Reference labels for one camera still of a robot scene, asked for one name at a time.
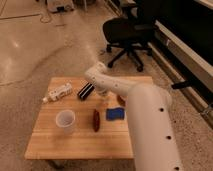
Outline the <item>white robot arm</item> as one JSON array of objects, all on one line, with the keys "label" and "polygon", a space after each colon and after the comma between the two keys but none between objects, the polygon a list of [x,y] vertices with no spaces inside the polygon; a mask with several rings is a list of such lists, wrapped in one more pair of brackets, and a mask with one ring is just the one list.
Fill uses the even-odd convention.
[{"label": "white robot arm", "polygon": [[85,79],[99,94],[111,91],[125,99],[125,109],[136,171],[184,171],[169,117],[172,99],[153,84],[106,75],[98,62]]}]

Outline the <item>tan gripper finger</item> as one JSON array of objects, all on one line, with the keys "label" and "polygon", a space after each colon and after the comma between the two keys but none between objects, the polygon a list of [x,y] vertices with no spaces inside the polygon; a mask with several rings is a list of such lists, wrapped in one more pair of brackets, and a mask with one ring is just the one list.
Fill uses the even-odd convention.
[{"label": "tan gripper finger", "polygon": [[99,92],[99,95],[103,98],[108,97],[109,92],[107,90],[102,90]]}]

